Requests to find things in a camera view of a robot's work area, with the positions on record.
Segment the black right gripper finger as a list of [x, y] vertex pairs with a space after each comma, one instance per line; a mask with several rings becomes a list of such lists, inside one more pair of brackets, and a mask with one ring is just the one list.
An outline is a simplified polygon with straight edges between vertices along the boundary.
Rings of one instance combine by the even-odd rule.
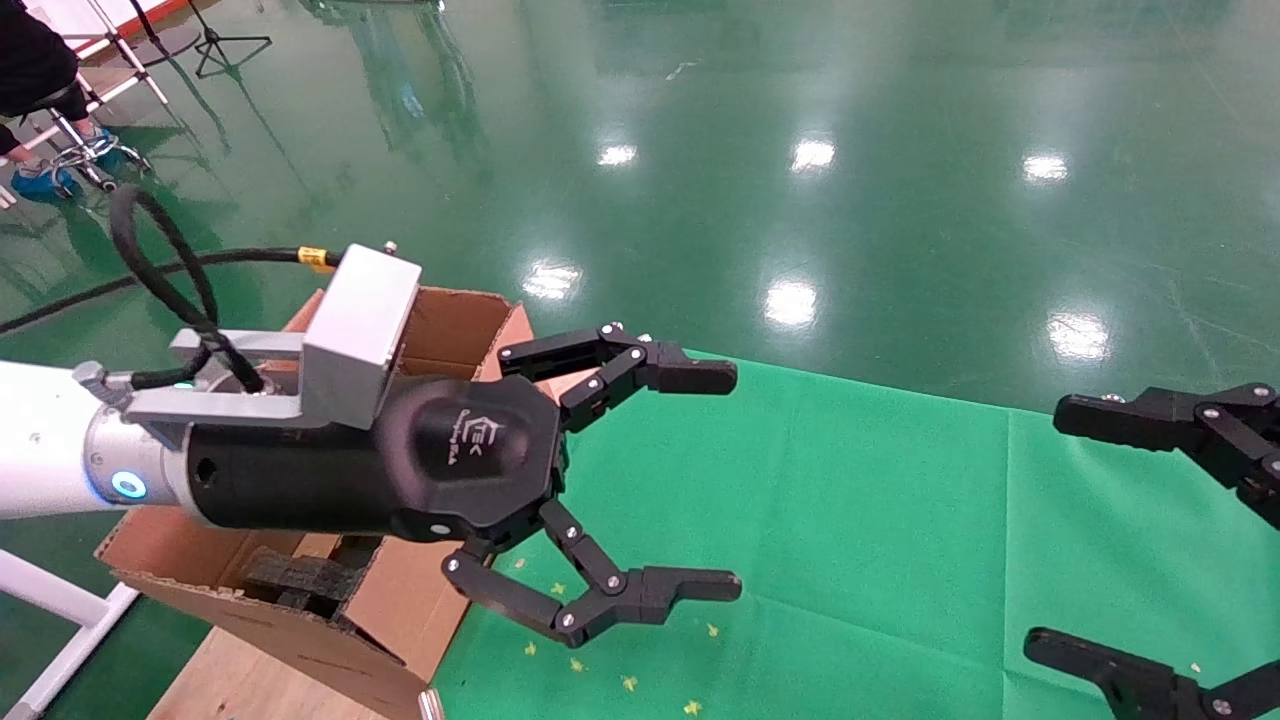
[[1115, 719], [1260, 719], [1279, 707], [1276, 661], [1206, 688], [1169, 665], [1050, 628], [1030, 629], [1023, 651], [1096, 685]]
[[1180, 452], [1272, 528], [1279, 527], [1279, 400], [1272, 386], [1211, 395], [1149, 387], [1133, 400], [1068, 395], [1053, 410], [1065, 436]]

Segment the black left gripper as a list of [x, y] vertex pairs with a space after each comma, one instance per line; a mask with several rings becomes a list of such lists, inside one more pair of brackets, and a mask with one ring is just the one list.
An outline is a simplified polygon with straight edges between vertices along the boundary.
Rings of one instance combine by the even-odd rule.
[[557, 404], [518, 375], [394, 380], [366, 430], [196, 425], [195, 511], [215, 527], [515, 546], [564, 488]]

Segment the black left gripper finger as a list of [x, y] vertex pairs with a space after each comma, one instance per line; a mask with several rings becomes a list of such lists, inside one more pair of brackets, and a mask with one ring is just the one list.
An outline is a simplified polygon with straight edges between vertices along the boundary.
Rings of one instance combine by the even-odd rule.
[[588, 584], [568, 603], [489, 568], [486, 561], [497, 548], [481, 539], [465, 541], [442, 570], [470, 602], [568, 648], [618, 624], [662, 625], [685, 600], [733, 602], [742, 593], [741, 579], [726, 570], [645, 566], [622, 571], [558, 500], [539, 509], [535, 525]]
[[730, 395], [735, 363], [690, 357], [677, 343], [641, 340], [607, 323], [498, 350], [503, 375], [532, 383], [586, 375], [558, 395], [561, 427], [577, 433], [640, 389], [667, 395]]

